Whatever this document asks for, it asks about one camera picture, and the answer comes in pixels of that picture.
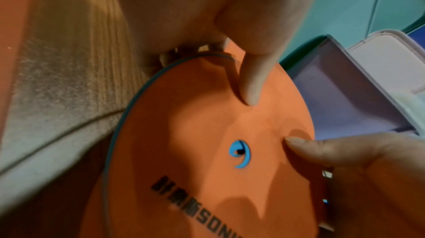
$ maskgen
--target round orange object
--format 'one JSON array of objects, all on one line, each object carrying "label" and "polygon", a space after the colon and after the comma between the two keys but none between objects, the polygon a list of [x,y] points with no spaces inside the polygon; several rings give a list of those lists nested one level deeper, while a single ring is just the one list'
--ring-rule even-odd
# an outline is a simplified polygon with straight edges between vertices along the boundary
[{"label": "round orange object", "polygon": [[[278,66],[259,104],[245,105],[238,69],[226,54],[199,54],[163,70],[134,98],[104,174],[112,237],[316,236],[320,168],[282,143],[285,136],[314,137],[307,107]],[[98,199],[99,189],[93,195]]]}]

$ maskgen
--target teal surface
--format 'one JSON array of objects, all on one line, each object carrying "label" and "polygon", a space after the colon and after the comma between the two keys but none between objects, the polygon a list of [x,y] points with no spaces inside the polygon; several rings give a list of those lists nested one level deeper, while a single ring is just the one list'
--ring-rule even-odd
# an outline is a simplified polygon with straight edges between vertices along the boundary
[{"label": "teal surface", "polygon": [[321,35],[350,47],[377,30],[409,31],[424,23],[424,13],[425,0],[315,0],[281,60]]}]

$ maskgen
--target blue edge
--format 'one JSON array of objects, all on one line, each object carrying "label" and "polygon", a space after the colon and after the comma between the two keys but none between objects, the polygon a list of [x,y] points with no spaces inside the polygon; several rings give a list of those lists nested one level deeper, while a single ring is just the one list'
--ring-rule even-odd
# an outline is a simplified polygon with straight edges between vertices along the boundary
[{"label": "blue edge", "polygon": [[172,69],[173,67],[184,63],[186,61],[189,61],[191,59],[195,59],[198,57],[206,57],[206,56],[216,56],[216,57],[223,57],[223,58],[227,58],[227,59],[232,59],[234,60],[232,57],[230,56],[226,56],[226,55],[222,55],[222,54],[197,54],[195,56],[189,57],[189,58],[185,58],[182,60],[179,60],[165,68],[163,68],[162,70],[160,70],[158,73],[156,73],[152,78],[150,78],[142,87],[141,89],[136,93],[136,95],[131,99],[130,103],[128,104],[127,108],[125,109],[123,115],[121,116],[120,120],[118,121],[118,124],[116,126],[114,135],[112,137],[112,141],[111,144],[109,145],[108,148],[108,153],[106,155],[106,162],[105,162],[105,171],[103,174],[103,185],[102,185],[102,197],[103,197],[103,208],[104,208],[104,215],[105,215],[105,220],[106,220],[106,227],[108,232],[110,233],[110,228],[109,228],[109,215],[108,215],[108,190],[107,190],[107,186],[108,186],[108,174],[109,174],[109,165],[111,163],[111,158],[112,158],[112,154],[114,152],[114,147],[115,147],[115,142],[120,134],[120,130],[121,127],[123,126],[128,114],[130,113],[131,109],[133,108],[134,104],[137,102],[137,100],[139,99],[139,97],[149,88],[149,86],[151,86],[155,80],[157,80],[160,76],[162,76],[165,72],[167,72],[168,70]]}]

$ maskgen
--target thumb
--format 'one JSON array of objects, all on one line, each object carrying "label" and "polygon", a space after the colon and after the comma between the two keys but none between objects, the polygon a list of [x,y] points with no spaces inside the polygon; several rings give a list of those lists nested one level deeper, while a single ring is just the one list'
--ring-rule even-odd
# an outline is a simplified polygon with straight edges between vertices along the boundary
[{"label": "thumb", "polygon": [[246,53],[239,73],[239,91],[243,100],[250,106],[256,105],[261,88],[283,51],[256,55]]},{"label": "thumb", "polygon": [[408,136],[396,133],[379,133],[307,141],[287,137],[285,142],[298,156],[324,166],[367,165],[393,148],[402,148]]}]

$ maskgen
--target orange disc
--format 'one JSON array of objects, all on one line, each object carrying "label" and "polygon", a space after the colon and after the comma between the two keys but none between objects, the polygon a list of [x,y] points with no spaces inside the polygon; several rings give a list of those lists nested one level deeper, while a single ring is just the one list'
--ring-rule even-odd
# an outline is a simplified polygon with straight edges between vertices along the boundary
[{"label": "orange disc", "polygon": [[103,185],[112,237],[315,237],[320,168],[282,144],[313,138],[307,107],[277,66],[260,102],[237,94],[239,62],[200,54],[161,71],[133,99]]}]

